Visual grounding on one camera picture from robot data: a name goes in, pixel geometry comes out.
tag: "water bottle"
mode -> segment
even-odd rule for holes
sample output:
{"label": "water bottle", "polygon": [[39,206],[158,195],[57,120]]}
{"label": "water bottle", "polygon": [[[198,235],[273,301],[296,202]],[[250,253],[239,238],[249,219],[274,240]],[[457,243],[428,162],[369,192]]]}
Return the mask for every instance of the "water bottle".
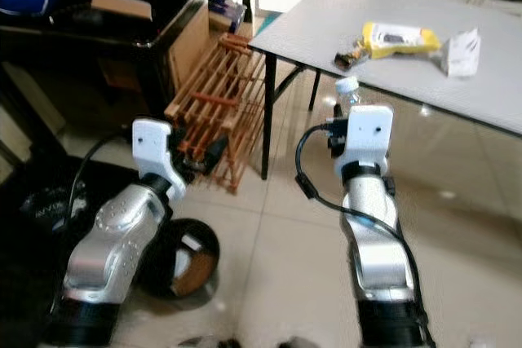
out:
{"label": "water bottle", "polygon": [[334,106],[334,117],[342,117],[343,113],[347,115],[352,105],[361,101],[361,97],[357,94],[358,88],[357,77],[345,77],[335,82],[338,98]]}

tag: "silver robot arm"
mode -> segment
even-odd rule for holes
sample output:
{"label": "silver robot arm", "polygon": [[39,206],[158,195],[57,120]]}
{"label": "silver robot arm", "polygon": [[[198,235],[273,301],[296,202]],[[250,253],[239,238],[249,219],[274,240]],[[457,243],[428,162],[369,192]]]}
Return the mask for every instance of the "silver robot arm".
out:
{"label": "silver robot arm", "polygon": [[[414,256],[400,229],[395,187],[387,172],[393,111],[356,105],[349,118],[339,116],[313,127],[296,152],[296,180],[308,198],[336,208],[349,241],[352,286],[357,300],[363,347],[435,346]],[[343,205],[323,199],[302,171],[300,151],[311,132],[329,132],[335,172],[346,194]]]}
{"label": "silver robot arm", "polygon": [[[110,344],[141,256],[161,223],[170,219],[169,203],[185,194],[191,177],[183,177],[172,165],[170,125],[140,119],[134,121],[132,134],[139,181],[100,208],[91,231],[71,253],[61,298],[51,310],[41,348]],[[226,142],[201,167],[208,170],[224,147]]]}

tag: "black desk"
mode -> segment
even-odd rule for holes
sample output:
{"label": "black desk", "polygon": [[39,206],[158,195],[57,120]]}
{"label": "black desk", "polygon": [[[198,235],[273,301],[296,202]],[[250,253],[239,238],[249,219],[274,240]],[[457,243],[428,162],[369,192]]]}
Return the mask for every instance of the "black desk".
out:
{"label": "black desk", "polygon": [[150,114],[159,115],[174,94],[166,53],[205,1],[187,0],[174,17],[157,31],[156,37],[150,39],[93,35],[53,29],[50,24],[45,28],[0,24],[0,62],[16,64],[28,59],[38,62],[47,56],[73,58],[75,54],[88,55],[93,59],[107,57],[129,61],[135,66]]}

